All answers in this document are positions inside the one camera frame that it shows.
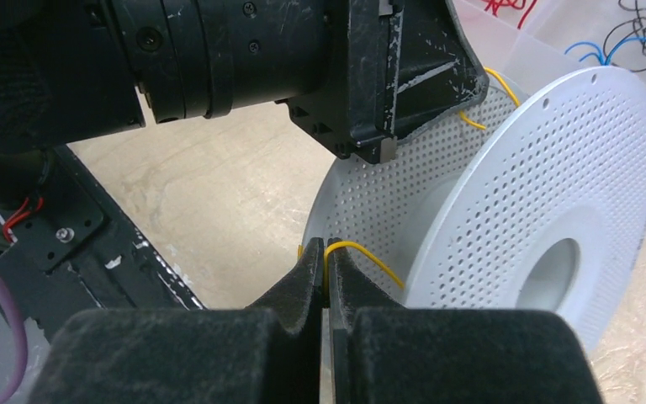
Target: red and black wire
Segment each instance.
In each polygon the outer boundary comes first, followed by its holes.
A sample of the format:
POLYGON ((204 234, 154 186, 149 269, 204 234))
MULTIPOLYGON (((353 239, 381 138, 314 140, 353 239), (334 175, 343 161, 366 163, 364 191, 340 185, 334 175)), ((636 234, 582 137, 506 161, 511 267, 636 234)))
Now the red and black wire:
POLYGON ((6 238, 8 242, 13 242, 11 233, 9 232, 14 226, 22 221, 28 219, 31 215, 38 212, 40 208, 43 207, 43 197, 39 195, 33 195, 26 197, 26 200, 23 202, 20 208, 18 208, 13 215, 11 215, 6 222, 3 223, 2 232, 3 237, 6 238))

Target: blue wire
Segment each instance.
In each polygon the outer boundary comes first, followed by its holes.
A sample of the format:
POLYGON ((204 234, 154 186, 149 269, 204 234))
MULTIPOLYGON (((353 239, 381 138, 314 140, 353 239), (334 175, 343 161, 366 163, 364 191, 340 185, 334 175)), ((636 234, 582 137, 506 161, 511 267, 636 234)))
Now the blue wire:
POLYGON ((626 38, 626 39, 624 39, 624 40, 621 40, 621 41, 620 41, 620 42, 618 42, 618 43, 617 43, 617 45, 615 45, 615 47, 611 50, 611 53, 609 53, 609 54, 608 54, 608 57, 606 58, 606 62, 605 62, 605 63, 603 63, 603 64, 604 64, 604 65, 606 65, 606 66, 610 65, 610 64, 611 64, 611 59, 612 59, 613 55, 615 55, 615 52, 616 52, 618 49, 620 49, 621 45, 623 45, 623 44, 625 44, 625 43, 627 43, 627 42, 632 42, 632 41, 634 41, 634 40, 638 40, 638 41, 640 41, 640 42, 646 42, 646 38, 645 38, 645 37, 638 37, 638 36, 634 36, 634 37, 632 37, 632 38, 626 38))
POLYGON ((598 44, 596 44, 594 42, 589 42, 587 40, 582 40, 581 42, 576 42, 576 43, 572 44, 571 46, 569 46, 569 48, 566 50, 566 52, 564 52, 564 55, 568 55, 568 52, 570 52, 573 48, 575 48, 576 46, 581 46, 581 45, 593 46, 594 48, 596 48, 596 51, 598 51, 598 56, 603 55, 603 51, 601 50, 601 47, 598 44))
POLYGON ((581 57, 578 61, 584 61, 585 59, 588 59, 588 57, 590 57, 590 56, 595 56, 596 59, 598 60, 598 63, 600 63, 601 65, 603 64, 602 56, 598 55, 595 52, 591 52, 588 55, 585 55, 585 56, 581 57))

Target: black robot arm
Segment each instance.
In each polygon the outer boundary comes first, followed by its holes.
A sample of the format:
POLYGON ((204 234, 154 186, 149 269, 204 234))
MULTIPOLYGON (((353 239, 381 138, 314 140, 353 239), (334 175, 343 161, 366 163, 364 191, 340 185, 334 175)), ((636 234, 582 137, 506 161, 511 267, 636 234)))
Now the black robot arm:
POLYGON ((137 87, 157 123, 287 104, 378 163, 487 86, 451 0, 0 0, 0 154, 139 128, 137 87))

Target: red wire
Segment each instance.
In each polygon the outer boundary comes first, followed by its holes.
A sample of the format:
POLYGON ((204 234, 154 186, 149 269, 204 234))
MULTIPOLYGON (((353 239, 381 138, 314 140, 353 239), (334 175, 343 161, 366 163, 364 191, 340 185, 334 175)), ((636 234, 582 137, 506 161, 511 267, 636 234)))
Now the red wire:
POLYGON ((528 8, 527 8, 526 12, 524 13, 524 15, 522 15, 522 19, 519 20, 519 24, 516 26, 518 29, 522 28, 523 23, 526 21, 526 17, 528 17, 528 14, 530 14, 531 10, 533 10, 533 6, 536 5, 536 1, 538 1, 538 0, 533 0, 531 2, 531 5, 528 6, 528 8))
POLYGON ((26 208, 26 206, 28 206, 29 202, 30 202, 30 199, 26 198, 26 200, 21 205, 21 207, 18 210, 16 210, 13 213, 13 215, 11 215, 11 217, 9 217, 8 220, 5 223, 3 223, 3 227, 2 227, 1 230, 2 230, 2 233, 3 233, 3 237, 8 242, 13 242, 11 234, 8 231, 11 230, 12 227, 16 226, 18 223, 25 220, 27 217, 33 215, 35 212, 39 211, 40 208, 43 207, 43 198, 40 197, 40 198, 38 198, 38 203, 36 204, 34 210, 27 210, 27 211, 23 212, 23 210, 26 208))
MULTIPOLYGON (((515 10, 523 10, 526 8, 526 0, 482 0, 483 2, 486 2, 486 8, 484 11, 489 11, 491 10, 491 13, 495 16, 498 17, 497 13, 500 8, 502 7, 511 7, 514 8, 515 10)), ((526 18, 528 15, 531 13, 533 8, 536 6, 536 3, 538 0, 532 0, 531 5, 528 6, 527 10, 524 12, 522 15, 522 18, 519 20, 519 24, 516 26, 517 29, 521 29, 526 22, 526 18)))
POLYGON ((498 17, 497 12, 499 8, 502 7, 511 7, 516 10, 523 10, 526 7, 526 0, 482 0, 486 2, 486 8, 484 11, 489 11, 491 8, 491 13, 498 17))

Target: white spool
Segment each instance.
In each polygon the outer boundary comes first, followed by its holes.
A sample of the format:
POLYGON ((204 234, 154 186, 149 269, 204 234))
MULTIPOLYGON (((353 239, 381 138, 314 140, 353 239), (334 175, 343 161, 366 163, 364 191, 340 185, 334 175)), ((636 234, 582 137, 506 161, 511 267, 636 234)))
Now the white spool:
POLYGON ((556 311, 591 349, 646 229, 646 89, 630 72, 596 67, 553 82, 508 119, 503 99, 490 93, 470 114, 487 132, 503 120, 486 143, 450 116, 391 163, 335 162, 304 239, 368 247, 404 292, 365 258, 356 263, 406 306, 556 311))

